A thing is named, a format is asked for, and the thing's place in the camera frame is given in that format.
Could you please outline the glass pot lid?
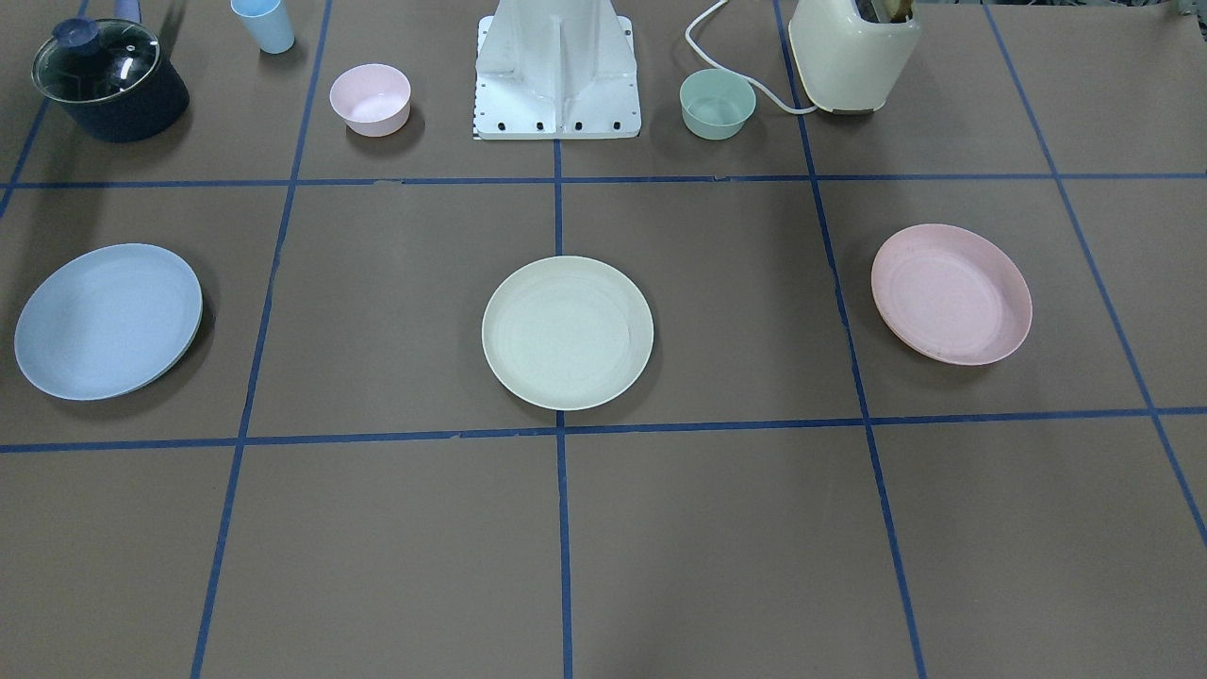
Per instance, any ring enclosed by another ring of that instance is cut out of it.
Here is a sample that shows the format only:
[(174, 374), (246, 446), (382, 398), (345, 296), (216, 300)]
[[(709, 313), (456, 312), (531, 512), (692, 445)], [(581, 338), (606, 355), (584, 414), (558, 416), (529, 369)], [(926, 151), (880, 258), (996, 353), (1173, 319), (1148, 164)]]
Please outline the glass pot lid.
[(138, 87), (161, 60), (159, 39), (147, 27), (76, 16), (53, 27), (33, 59), (31, 80), (56, 103), (107, 103)]

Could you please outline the pink bowl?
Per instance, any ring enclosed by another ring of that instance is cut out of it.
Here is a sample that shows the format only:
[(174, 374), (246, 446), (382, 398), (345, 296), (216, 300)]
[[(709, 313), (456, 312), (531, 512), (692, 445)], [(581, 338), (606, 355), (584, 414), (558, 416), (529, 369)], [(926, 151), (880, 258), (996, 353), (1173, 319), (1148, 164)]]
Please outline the pink bowl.
[(406, 127), (412, 112), (412, 83), (395, 66), (367, 63), (332, 83), (331, 109), (356, 134), (386, 137)]

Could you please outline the dark blue saucepan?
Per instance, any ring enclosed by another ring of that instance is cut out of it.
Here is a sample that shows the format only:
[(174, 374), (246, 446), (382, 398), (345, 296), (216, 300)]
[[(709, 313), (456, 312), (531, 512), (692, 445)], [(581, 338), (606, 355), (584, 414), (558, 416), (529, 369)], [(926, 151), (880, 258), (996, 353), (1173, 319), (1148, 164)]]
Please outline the dark blue saucepan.
[[(135, 21), (142, 25), (140, 2), (116, 1), (111, 18)], [(56, 103), (42, 94), (43, 98), (59, 105), (78, 128), (97, 141), (126, 144), (154, 137), (176, 124), (189, 107), (189, 90), (159, 35), (154, 35), (159, 39), (162, 60), (154, 72), (134, 89), (124, 90), (107, 103), (68, 104)]]

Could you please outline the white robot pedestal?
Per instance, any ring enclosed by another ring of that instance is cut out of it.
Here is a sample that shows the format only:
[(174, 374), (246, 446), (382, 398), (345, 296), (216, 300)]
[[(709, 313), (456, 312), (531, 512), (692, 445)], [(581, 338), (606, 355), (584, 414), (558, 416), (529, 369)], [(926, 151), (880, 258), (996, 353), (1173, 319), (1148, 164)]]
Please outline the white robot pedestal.
[(479, 141), (641, 133), (632, 23), (611, 1), (501, 1), (476, 39), (471, 131)]

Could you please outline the blue cup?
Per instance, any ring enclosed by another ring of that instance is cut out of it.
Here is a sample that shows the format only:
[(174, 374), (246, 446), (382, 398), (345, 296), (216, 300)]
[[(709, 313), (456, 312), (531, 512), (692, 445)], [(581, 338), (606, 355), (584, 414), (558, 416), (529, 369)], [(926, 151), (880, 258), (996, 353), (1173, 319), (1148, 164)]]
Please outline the blue cup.
[(231, 8), (241, 21), (260, 52), (280, 55), (288, 52), (296, 35), (284, 1), (231, 1)]

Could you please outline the cream toaster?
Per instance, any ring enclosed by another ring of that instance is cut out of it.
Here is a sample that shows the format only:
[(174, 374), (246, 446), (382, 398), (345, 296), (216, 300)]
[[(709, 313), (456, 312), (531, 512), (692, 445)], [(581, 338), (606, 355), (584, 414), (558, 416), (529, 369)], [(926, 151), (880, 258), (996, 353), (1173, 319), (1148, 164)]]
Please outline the cream toaster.
[(787, 30), (803, 90), (836, 115), (882, 109), (921, 39), (912, 1), (799, 1)]

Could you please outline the green bowl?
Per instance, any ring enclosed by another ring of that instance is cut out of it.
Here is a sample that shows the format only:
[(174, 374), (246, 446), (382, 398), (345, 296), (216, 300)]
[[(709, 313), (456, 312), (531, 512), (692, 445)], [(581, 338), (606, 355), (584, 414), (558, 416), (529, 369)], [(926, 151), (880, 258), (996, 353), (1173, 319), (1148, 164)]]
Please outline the green bowl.
[(750, 81), (722, 69), (702, 69), (678, 89), (681, 119), (702, 141), (728, 141), (750, 121), (757, 95)]

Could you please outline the cream plate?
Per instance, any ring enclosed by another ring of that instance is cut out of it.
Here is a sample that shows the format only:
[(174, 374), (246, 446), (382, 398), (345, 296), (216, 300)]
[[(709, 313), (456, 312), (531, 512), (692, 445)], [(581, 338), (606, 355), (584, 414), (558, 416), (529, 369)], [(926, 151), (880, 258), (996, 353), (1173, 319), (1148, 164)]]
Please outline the cream plate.
[(632, 387), (655, 339), (637, 283), (589, 257), (546, 257), (500, 283), (480, 344), (505, 388), (533, 406), (585, 411)]

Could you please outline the blue plate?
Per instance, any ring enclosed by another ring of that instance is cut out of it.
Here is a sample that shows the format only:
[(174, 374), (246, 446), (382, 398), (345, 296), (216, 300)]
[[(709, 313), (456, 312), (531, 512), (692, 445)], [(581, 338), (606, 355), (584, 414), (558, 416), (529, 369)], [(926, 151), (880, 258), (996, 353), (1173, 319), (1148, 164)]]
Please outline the blue plate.
[(203, 309), (197, 273), (173, 251), (97, 248), (35, 288), (14, 327), (16, 362), (27, 382), (64, 400), (126, 396), (176, 365)]

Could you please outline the pink plate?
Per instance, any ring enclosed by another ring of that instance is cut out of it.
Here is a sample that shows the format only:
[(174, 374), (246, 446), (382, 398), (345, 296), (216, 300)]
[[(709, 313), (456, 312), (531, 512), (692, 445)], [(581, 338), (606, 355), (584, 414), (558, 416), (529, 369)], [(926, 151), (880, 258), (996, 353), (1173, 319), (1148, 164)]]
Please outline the pink plate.
[(900, 343), (951, 365), (990, 365), (1030, 336), (1033, 302), (1015, 262), (952, 224), (894, 233), (871, 259), (871, 302)]

